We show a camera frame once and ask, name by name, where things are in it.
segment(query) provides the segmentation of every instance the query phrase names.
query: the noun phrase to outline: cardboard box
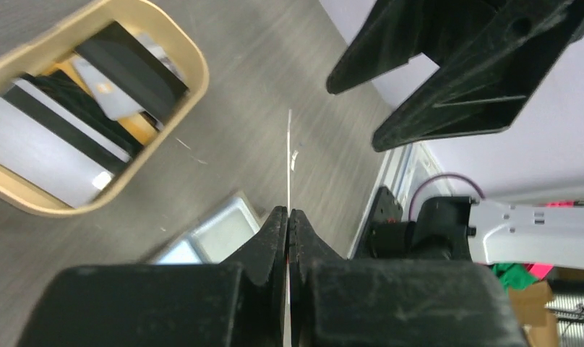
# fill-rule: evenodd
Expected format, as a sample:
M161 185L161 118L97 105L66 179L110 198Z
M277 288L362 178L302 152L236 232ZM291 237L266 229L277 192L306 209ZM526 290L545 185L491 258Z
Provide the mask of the cardboard box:
M560 280L584 280L584 270L556 267L557 277Z
M509 299L532 347L558 347L557 319L545 308L554 299L547 282L535 283L523 291L510 289Z

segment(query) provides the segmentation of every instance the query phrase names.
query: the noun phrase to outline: beige tray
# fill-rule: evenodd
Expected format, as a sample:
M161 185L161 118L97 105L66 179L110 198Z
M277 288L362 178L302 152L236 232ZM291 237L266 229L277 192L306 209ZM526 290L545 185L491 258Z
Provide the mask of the beige tray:
M0 58L0 92L23 72L39 74L53 62L68 56L72 49L109 22L116 20L129 32L144 32L160 46L176 65L190 93L179 102L162 132L146 146L91 204L71 208L42 189L0 166L0 198L37 215L67 217L93 211L110 202L136 174L162 141L196 105L207 91L209 72L198 47L175 22L156 5L145 0L100 0L75 12L55 27Z

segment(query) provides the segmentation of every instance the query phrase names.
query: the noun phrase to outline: white wall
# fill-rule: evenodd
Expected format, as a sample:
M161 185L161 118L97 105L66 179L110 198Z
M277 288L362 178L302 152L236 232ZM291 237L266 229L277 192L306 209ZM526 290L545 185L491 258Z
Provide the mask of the white wall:
M320 2L351 42L374 0ZM422 57L378 77L374 84L396 107L434 69ZM473 178L489 197L537 202L584 197L584 39L565 51L511 129L424 145L443 171ZM455 187L466 191L463 185Z

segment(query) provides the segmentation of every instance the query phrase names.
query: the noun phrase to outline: screw hole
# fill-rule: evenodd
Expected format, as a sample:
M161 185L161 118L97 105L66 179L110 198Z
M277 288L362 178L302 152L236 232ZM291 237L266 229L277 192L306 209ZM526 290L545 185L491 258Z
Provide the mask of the screw hole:
M533 23L528 18L518 18L511 23L509 29L516 38L523 38L531 33Z

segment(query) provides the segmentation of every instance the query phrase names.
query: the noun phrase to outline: green fabric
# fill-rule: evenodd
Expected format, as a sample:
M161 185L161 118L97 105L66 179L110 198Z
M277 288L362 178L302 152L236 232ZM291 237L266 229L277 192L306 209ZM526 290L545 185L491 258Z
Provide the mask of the green fabric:
M531 275L521 264L495 264L492 266L492 272L498 277L505 291L509 288L521 291L538 281L538 278Z

